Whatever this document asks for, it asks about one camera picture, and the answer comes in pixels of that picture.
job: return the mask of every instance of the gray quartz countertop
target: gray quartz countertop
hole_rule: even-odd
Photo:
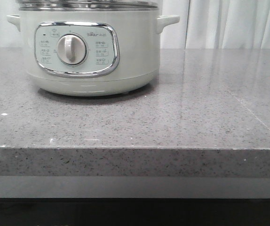
[[[0,176],[270,177],[270,50],[161,52],[128,94],[52,94],[0,48]]]

